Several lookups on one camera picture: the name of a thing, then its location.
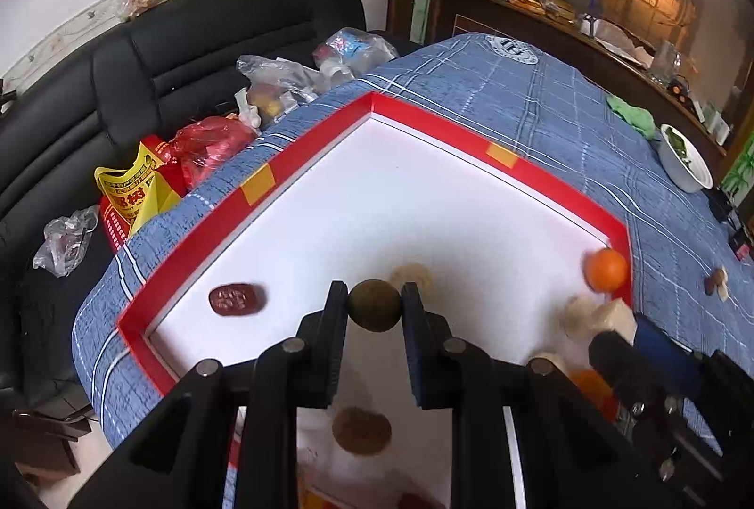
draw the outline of red tray border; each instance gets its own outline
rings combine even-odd
[[[378,92],[368,92],[338,109],[273,156],[265,165],[269,166],[274,178],[266,191],[259,192],[254,199],[249,200],[248,194],[244,194],[243,186],[239,186],[225,197],[181,239],[120,314],[116,323],[118,332],[133,358],[161,395],[167,394],[176,381],[147,345],[144,332],[150,323],[189,279],[191,273],[254,209],[312,159],[312,156],[369,113],[385,116],[423,132],[544,194],[602,232],[609,239],[610,246],[623,254],[631,267],[631,246],[626,227],[591,198],[546,170],[500,145],[490,143],[456,122],[405,101]],[[629,306],[631,274],[629,272],[629,280],[613,294],[614,298],[623,298]]]

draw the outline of green vegetable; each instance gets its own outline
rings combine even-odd
[[[683,140],[683,137],[676,135],[675,131],[672,128],[668,128],[665,131],[665,134],[667,135],[667,141],[668,143],[670,143],[672,150],[676,152],[678,158],[681,159],[681,162],[683,162],[689,169],[691,169],[691,158],[688,157],[688,152],[686,151],[686,142]]]

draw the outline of blue tablecloth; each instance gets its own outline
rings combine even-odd
[[[610,111],[605,91],[574,68],[522,43],[465,34],[393,60],[296,109],[118,252],[78,312],[72,338],[78,375],[112,446],[159,400],[115,330],[132,295],[179,239],[257,167],[372,90],[513,149],[608,209],[631,233],[636,310],[680,342],[706,353],[721,349],[752,372],[752,266],[736,260],[704,195],[677,189],[650,144]],[[704,294],[704,277],[720,265],[730,277],[727,302]],[[698,421],[692,425],[703,430]]]

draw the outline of floor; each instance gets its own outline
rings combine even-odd
[[[110,455],[112,450],[110,450],[99,424],[92,421],[91,428],[92,432],[82,436],[78,442],[71,443],[71,450],[81,472],[40,491],[39,498],[50,509],[66,509],[73,495]]]

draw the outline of red date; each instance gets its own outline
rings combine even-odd
[[[264,302],[250,283],[229,283],[210,292],[210,307],[218,315],[249,315],[263,306]]]

